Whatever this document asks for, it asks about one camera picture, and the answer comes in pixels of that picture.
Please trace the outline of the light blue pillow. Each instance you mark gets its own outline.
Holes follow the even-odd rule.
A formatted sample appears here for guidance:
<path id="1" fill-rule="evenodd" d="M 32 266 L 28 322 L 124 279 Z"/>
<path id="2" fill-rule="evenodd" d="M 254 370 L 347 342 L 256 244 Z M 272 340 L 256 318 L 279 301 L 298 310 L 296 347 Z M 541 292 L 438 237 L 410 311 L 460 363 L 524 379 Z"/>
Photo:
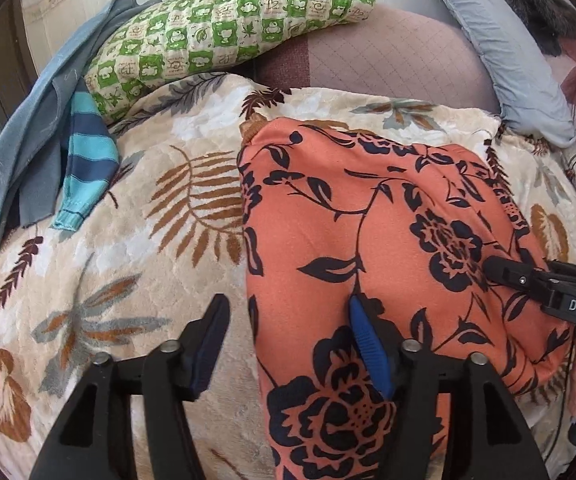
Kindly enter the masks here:
<path id="1" fill-rule="evenodd" d="M 558 148 L 576 142 L 568 102 L 520 18 L 505 0 L 441 0 L 489 73 L 503 122 Z"/>

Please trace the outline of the green checkered pillow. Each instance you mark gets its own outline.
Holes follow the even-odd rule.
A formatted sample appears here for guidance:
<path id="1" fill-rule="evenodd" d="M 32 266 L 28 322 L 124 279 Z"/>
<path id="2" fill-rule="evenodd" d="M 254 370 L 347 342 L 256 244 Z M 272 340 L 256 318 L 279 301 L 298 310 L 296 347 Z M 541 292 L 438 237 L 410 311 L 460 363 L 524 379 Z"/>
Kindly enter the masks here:
<path id="1" fill-rule="evenodd" d="M 188 75 L 230 68 L 314 30 L 366 20 L 376 0 L 165 0 L 120 25 L 85 81 L 105 122 Z"/>

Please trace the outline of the grey-blue garment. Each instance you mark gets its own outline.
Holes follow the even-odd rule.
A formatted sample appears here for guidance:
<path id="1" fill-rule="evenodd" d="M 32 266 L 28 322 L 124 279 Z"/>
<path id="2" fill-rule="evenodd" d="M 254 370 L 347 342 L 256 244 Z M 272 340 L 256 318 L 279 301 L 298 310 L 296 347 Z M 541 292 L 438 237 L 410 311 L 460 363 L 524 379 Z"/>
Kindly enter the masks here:
<path id="1" fill-rule="evenodd" d="M 51 216 L 62 184 L 66 113 L 82 75 L 113 32 L 148 6 L 111 0 L 79 26 L 39 75 L 0 133 L 0 245 L 10 213 L 21 226 Z"/>

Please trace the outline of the dark furry item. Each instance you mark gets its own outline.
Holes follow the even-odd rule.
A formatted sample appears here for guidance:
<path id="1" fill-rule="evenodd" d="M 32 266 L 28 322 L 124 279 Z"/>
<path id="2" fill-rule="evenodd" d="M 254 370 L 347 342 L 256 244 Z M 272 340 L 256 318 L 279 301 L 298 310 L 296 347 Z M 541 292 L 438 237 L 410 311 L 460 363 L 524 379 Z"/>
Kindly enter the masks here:
<path id="1" fill-rule="evenodd" d="M 566 0 L 505 0 L 541 52 L 561 55 L 561 38 L 576 40 L 576 9 Z"/>

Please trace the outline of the blue striped knit sleeve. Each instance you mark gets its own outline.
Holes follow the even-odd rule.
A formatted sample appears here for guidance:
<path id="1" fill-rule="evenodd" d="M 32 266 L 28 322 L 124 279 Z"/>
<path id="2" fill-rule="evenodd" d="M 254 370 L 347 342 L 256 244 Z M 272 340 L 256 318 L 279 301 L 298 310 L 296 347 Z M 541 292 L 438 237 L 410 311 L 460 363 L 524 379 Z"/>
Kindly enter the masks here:
<path id="1" fill-rule="evenodd" d="M 76 232 L 108 191 L 120 159 L 94 96 L 80 80 L 70 101 L 62 200 L 53 229 Z"/>

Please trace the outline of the cream leaf-pattern fleece blanket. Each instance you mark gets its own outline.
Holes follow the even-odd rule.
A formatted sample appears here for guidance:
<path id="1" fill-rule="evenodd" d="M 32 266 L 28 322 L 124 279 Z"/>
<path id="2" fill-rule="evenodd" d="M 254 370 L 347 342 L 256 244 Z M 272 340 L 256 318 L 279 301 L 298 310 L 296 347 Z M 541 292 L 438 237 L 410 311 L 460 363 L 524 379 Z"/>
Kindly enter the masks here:
<path id="1" fill-rule="evenodd" d="M 544 142 L 478 108 L 329 89 L 269 90 L 233 74 L 173 82 L 115 127 L 122 166 L 80 229 L 49 221 L 12 231 L 0 250 L 0 470 L 26 479 L 79 379 L 100 352 L 144 356 L 199 318 L 212 297 L 230 326 L 210 387 L 186 408 L 210 479 L 280 479 L 266 432 L 248 295 L 238 159 L 277 118 L 340 122 L 399 144 L 457 144 L 489 167 L 547 260 L 576 264 L 576 189 Z M 564 388 L 523 405 L 551 477 L 576 456 Z"/>

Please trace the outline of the orange floral garment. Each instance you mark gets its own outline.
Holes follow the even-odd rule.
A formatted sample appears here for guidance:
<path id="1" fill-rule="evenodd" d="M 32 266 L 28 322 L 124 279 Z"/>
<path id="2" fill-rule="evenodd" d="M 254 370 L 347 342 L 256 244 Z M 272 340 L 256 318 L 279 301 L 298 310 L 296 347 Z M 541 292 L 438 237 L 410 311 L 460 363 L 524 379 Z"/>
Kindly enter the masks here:
<path id="1" fill-rule="evenodd" d="M 399 144 L 340 122 L 277 118 L 238 159 L 247 295 L 280 479 L 368 479 L 395 408 L 347 317 L 366 300 L 452 358 L 479 351 L 523 405 L 564 388 L 571 328 L 483 273 L 544 254 L 510 193 L 457 144 Z"/>

